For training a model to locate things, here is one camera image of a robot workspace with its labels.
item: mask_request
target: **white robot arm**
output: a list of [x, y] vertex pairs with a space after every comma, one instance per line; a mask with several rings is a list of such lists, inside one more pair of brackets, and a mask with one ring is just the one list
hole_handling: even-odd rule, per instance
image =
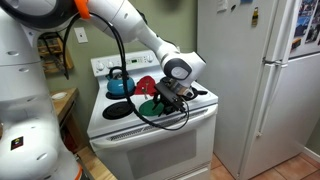
[[4, 125], [0, 179], [82, 177], [81, 168], [61, 141], [33, 47], [38, 36], [33, 32], [62, 30], [80, 11], [83, 18], [111, 35], [105, 23], [89, 18], [88, 12], [95, 13], [109, 21], [124, 42], [139, 40], [153, 50], [166, 76], [176, 80], [170, 90], [178, 95], [193, 96], [190, 85], [205, 67], [196, 53], [180, 53], [158, 37], [127, 0], [0, 0], [0, 7], [0, 122]]

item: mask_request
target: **refrigerator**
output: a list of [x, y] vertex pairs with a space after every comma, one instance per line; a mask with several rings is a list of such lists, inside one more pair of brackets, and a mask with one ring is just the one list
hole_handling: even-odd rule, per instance
[[304, 149], [320, 118], [319, 0], [199, 0], [199, 83], [219, 96], [214, 153], [249, 179]]

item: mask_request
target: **oven handle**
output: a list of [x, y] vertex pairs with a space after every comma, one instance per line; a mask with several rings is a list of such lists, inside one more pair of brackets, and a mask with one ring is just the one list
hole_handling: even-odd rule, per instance
[[[123, 139], [120, 141], [109, 141], [106, 138], [101, 138], [101, 139], [91, 141], [91, 145], [93, 146], [94, 150], [105, 149], [105, 148], [108, 148], [108, 150], [111, 150], [111, 149], [119, 150], [122, 148], [131, 147], [130, 144], [133, 144], [133, 143], [134, 143], [134, 146], [138, 146], [139, 144], [148, 144], [148, 143], [156, 142], [156, 141], [168, 138], [168, 137], [172, 137], [174, 135], [182, 134], [186, 131], [194, 129], [196, 126], [198, 126], [200, 124], [201, 120], [207, 119], [208, 117], [216, 114], [217, 113], [217, 106], [218, 105], [209, 106], [208, 111], [206, 113], [202, 114], [201, 116], [197, 116], [193, 119], [190, 119], [189, 122], [187, 123], [187, 125], [178, 131], [168, 132], [167, 130], [159, 129], [157, 131], [137, 135], [137, 136]], [[181, 124], [183, 124], [183, 123], [184, 122], [175, 124], [175, 125], [171, 126], [171, 128], [177, 128], [177, 127], [181, 126]]]

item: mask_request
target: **blue kettle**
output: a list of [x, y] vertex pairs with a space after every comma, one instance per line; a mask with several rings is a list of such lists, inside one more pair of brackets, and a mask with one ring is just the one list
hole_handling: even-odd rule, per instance
[[[115, 96], [121, 96], [124, 95], [124, 87], [123, 87], [123, 81], [122, 81], [122, 74], [114, 75], [113, 71], [119, 69], [121, 70], [121, 67], [115, 66], [110, 69], [109, 74], [106, 76], [109, 80], [107, 88], [108, 92]], [[127, 85], [128, 85], [128, 92], [133, 91], [134, 89], [134, 81], [131, 77], [127, 76]]]

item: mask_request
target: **tile floor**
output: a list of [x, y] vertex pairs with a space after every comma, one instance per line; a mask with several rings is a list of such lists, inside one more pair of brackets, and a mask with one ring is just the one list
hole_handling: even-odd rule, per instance
[[[251, 180], [320, 180], [320, 163], [301, 153]], [[220, 160], [213, 155], [211, 180], [234, 180]]]

